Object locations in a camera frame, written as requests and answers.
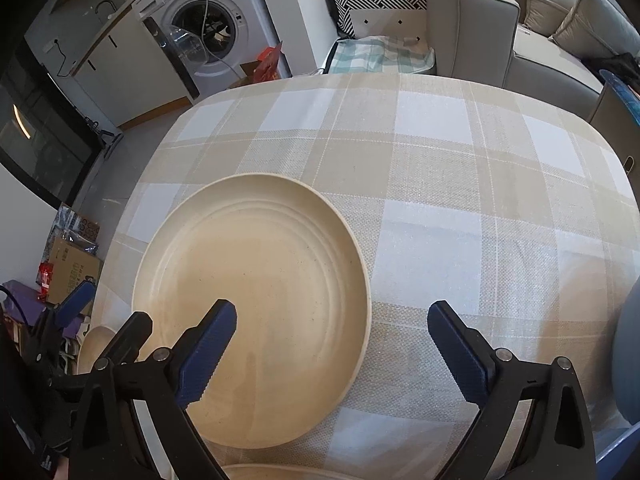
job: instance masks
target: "electrical outlet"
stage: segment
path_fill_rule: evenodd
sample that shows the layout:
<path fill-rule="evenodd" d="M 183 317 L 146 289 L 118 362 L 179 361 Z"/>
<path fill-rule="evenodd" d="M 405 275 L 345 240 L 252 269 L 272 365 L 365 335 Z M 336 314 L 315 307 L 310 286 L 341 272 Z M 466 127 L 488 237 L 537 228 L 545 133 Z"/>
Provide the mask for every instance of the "electrical outlet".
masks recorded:
<path fill-rule="evenodd" d="M 53 38 L 53 40 L 48 41 L 45 46 L 42 47 L 42 51 L 46 54 L 49 50 L 51 50 L 56 41 L 60 41 L 58 38 Z"/>

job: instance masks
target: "white cabinet door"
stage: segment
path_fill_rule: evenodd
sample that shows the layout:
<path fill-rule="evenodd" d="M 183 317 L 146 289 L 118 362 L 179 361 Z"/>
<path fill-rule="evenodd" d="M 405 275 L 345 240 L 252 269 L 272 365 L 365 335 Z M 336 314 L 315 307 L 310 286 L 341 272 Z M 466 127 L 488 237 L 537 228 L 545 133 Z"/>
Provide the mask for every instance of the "white cabinet door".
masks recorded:
<path fill-rule="evenodd" d="M 95 47 L 75 78 L 118 126 L 188 95 L 171 63 L 133 12 Z"/>
<path fill-rule="evenodd" d="M 106 69 L 108 60 L 114 56 L 114 46 L 110 42 L 101 41 L 82 64 L 78 73 L 74 76 L 80 86 L 94 101 L 98 108 L 113 124 L 122 124 L 119 119 L 121 99 L 118 97 L 118 88 L 108 77 Z"/>
<path fill-rule="evenodd" d="M 135 13 L 128 12 L 105 40 L 116 45 L 110 73 L 111 78 L 126 82 L 121 85 L 120 95 L 127 103 L 127 121 L 188 95 L 164 52 Z"/>

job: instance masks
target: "plaid blanket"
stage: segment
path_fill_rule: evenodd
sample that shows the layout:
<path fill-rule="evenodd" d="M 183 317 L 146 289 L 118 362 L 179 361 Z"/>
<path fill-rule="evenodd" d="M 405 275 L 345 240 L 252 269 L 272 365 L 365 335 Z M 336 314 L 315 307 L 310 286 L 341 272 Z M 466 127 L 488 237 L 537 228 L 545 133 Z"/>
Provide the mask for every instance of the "plaid blanket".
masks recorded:
<path fill-rule="evenodd" d="M 326 62 L 325 74 L 435 73 L 435 54 L 425 41 L 369 36 L 337 41 L 333 51 Z"/>

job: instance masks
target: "cable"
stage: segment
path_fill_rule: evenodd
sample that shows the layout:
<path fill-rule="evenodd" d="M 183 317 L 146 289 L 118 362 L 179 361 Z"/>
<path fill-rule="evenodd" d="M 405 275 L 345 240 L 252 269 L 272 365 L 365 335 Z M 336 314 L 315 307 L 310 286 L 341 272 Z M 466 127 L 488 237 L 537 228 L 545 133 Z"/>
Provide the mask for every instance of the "cable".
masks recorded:
<path fill-rule="evenodd" d="M 231 71 L 236 74 L 238 76 L 239 79 L 243 79 L 244 75 L 239 74 L 238 72 L 236 72 L 236 69 L 233 68 L 231 65 L 229 65 L 229 63 L 227 63 L 224 59 L 222 59 L 221 57 L 216 56 L 212 51 L 210 51 L 207 48 L 207 45 L 204 43 L 204 27 L 205 24 L 207 23 L 207 14 L 209 13 L 209 0 L 206 1 L 205 5 L 204 5 L 204 17 L 202 19 L 202 28 L 200 29 L 200 39 L 202 40 L 202 46 L 205 48 L 205 50 L 211 54 L 213 57 L 215 57 L 218 61 L 222 61 L 225 65 L 227 65 Z"/>
<path fill-rule="evenodd" d="M 62 63 L 60 64 L 60 68 L 58 69 L 58 73 L 56 74 L 56 76 L 58 77 L 69 77 L 69 75 L 71 74 L 71 70 L 69 70 L 69 72 L 66 73 L 66 75 L 62 75 L 60 73 L 60 71 L 62 70 L 62 67 L 65 65 L 66 63 L 66 56 L 65 53 L 62 52 L 62 49 L 60 48 L 60 44 L 58 43 L 58 40 L 53 40 L 53 43 L 56 45 L 56 47 L 58 48 L 58 51 L 60 52 L 60 54 L 62 54 L 62 57 L 64 58 L 62 60 Z"/>
<path fill-rule="evenodd" d="M 24 315 L 24 311 L 22 310 L 22 307 L 20 306 L 20 303 L 18 303 L 18 301 L 14 298 L 14 295 L 12 293 L 9 292 L 9 290 L 5 287 L 0 285 L 0 292 L 4 292 L 7 297 L 14 302 L 15 307 L 18 309 L 18 311 L 20 312 L 20 315 L 22 316 L 22 320 L 24 321 L 24 325 L 27 327 L 27 330 L 29 329 L 29 322 L 27 321 L 27 317 Z"/>

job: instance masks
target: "beige plate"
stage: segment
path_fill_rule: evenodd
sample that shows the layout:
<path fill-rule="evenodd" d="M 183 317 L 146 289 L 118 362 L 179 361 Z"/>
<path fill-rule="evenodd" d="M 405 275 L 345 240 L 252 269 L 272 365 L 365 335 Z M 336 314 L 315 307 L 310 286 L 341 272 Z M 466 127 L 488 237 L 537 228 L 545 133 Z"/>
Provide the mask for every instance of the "beige plate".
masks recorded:
<path fill-rule="evenodd" d="M 95 360 L 100 357 L 115 335 L 116 333 L 106 326 L 96 326 L 89 330 L 78 353 L 79 374 L 87 374 L 91 371 Z"/>
<path fill-rule="evenodd" d="M 357 480 L 353 476 L 298 465 L 237 464 L 222 469 L 229 480 Z"/>
<path fill-rule="evenodd" d="M 154 332 L 141 358 L 171 347 L 224 298 L 238 329 L 188 413 L 223 446 L 277 446 L 321 422 L 347 393 L 369 339 L 362 254 L 339 213 L 272 174 L 219 180 L 185 200 L 146 249 L 133 309 Z"/>

